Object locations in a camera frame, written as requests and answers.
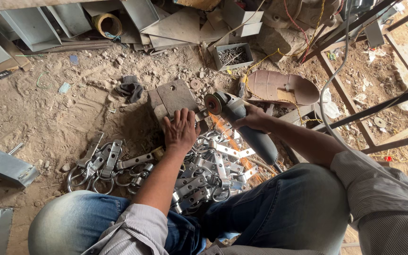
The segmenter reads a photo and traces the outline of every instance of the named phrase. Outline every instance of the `grinder handle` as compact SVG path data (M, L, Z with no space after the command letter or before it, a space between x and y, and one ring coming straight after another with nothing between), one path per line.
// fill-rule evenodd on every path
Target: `grinder handle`
M221 115L229 123L234 123L236 120L246 117L246 111L244 101L240 99L238 102L223 107ZM248 126L240 127L238 131L245 139L245 142L267 165L272 166L276 163L278 150L267 134Z

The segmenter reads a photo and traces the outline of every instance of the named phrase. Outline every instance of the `person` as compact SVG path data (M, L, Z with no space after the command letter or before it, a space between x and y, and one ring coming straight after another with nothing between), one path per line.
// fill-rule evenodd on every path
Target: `person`
M331 136L253 105L246 109L234 128L271 132L310 163L211 204L198 218L171 212L178 170L200 132L195 113L184 108L173 123L164 119L165 155L132 201L90 191L53 200L31 223L30 254L336 255L348 223L359 232L363 254L408 254L408 190L379 176ZM400 170L383 170L408 184ZM241 235L231 246L219 242L234 233ZM206 238L214 243L203 251Z

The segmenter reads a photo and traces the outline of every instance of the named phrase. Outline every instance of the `electric cable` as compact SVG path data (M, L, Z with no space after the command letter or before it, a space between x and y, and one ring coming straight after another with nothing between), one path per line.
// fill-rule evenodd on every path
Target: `electric cable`
M350 13L351 9L352 9L352 1L350 0L348 2L349 4L349 10L348 12ZM341 64L341 66L336 70L336 72L328 79L327 83L324 85L324 87L322 88L322 91L325 91L325 89L328 87L328 85L330 84L330 82L332 82L333 78L335 78L335 76L338 74L339 71L341 71L341 69L344 67L345 63L347 62L347 56L348 56L348 52L349 52L349 22L347 22L346 24L346 28L345 28L345 42L346 42L346 46L345 46L345 52L344 52L344 60L343 63ZM324 94L321 93L320 94L320 100L319 100L319 104L323 105L324 102ZM330 127L329 124L329 119L327 118L327 115L324 112L324 108L321 107L320 108L320 114L322 115L322 118L324 120L324 124L327 127L328 132L333 136L333 138L344 148L346 149L354 158L359 159L361 162L367 164L368 166L371 166L371 168L376 171L379 175L381 175L382 177L398 184L400 187L408 190L408 185L395 179L394 177L390 176L388 173L386 173L385 171L383 171L383 169L380 166L376 166L374 165L371 161L365 159L364 157L361 157L360 155L358 155L354 150L352 150L347 144L346 142L342 139L339 138L338 136L336 136L335 131L332 130L332 128Z

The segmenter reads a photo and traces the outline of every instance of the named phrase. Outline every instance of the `gray cloth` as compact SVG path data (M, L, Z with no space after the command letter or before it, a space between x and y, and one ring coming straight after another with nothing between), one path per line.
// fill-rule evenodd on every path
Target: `gray cloth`
M365 154L357 153L377 164ZM363 254L408 254L408 191L379 176L348 152L335 156L331 170L347 190L350 212L354 217L350 225L359 232ZM400 170L391 167L384 167L383 170L408 184L408 177ZM90 255L100 251L101 255L167 255L163 248L167 233L167 218L160 210L131 204L116 224L105 230L99 241L82 254ZM225 247L218 243L201 254L322 255L310 250Z
M116 91L122 96L127 97L126 101L128 103L134 103L141 98L144 88L139 84L136 75L124 76L121 85L116 87Z

